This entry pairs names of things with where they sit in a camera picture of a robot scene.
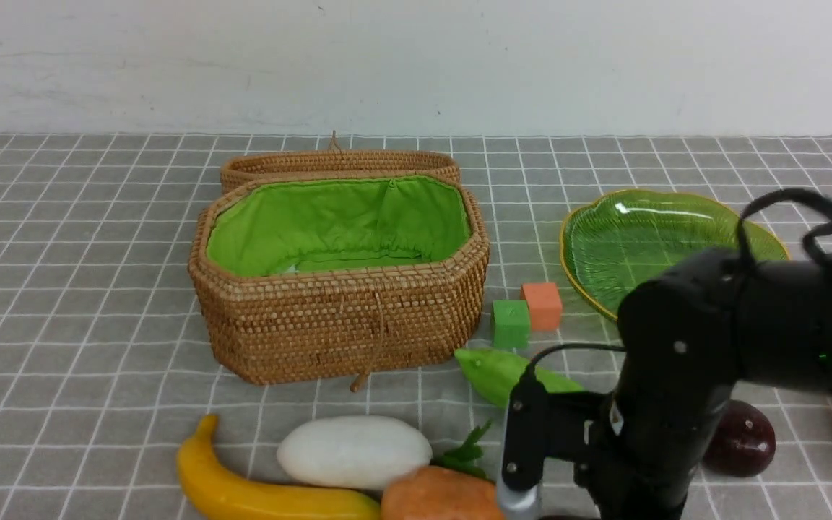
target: glass plate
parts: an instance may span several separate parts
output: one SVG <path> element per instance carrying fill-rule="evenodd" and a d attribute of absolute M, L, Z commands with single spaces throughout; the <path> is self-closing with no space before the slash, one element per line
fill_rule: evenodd
<path fill-rule="evenodd" d="M 638 284 L 710 246 L 737 249 L 737 216 L 726 205 L 695 194 L 623 190 L 567 216 L 560 230 L 560 262 L 576 290 L 602 315 Z M 759 260 L 787 260 L 784 244 L 745 223 Z"/>

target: green pepper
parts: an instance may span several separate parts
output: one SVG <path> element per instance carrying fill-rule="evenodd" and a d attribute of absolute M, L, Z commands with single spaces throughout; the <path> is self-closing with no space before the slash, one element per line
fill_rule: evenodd
<path fill-rule="evenodd" d="M 529 360 L 520 355 L 495 349 L 457 349 L 455 358 L 473 389 L 499 408 L 506 408 L 509 393 L 529 363 Z M 584 389 L 579 383 L 541 366 L 535 368 L 535 374 L 548 392 Z"/>

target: yellow banana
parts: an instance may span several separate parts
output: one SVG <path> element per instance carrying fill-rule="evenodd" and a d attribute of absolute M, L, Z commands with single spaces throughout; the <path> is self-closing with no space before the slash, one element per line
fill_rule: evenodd
<path fill-rule="evenodd" d="M 210 520 L 380 520 L 380 504 L 357 491 L 245 480 L 217 460 L 216 430 L 217 415 L 205 415 L 178 449 L 182 491 Z"/>

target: orange cube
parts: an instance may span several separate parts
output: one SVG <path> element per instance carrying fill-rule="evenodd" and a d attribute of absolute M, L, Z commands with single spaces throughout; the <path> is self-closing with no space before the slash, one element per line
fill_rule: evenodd
<path fill-rule="evenodd" d="M 529 304 L 532 330 L 555 330 L 560 326 L 564 303 L 560 300 L 558 284 L 552 281 L 523 283 L 522 300 Z"/>

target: green cube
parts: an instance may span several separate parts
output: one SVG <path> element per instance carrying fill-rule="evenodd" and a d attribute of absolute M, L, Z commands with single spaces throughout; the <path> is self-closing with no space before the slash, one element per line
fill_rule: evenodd
<path fill-rule="evenodd" d="M 493 347 L 495 349 L 524 349 L 529 346 L 532 319 L 525 300 L 497 300 L 493 303 Z"/>

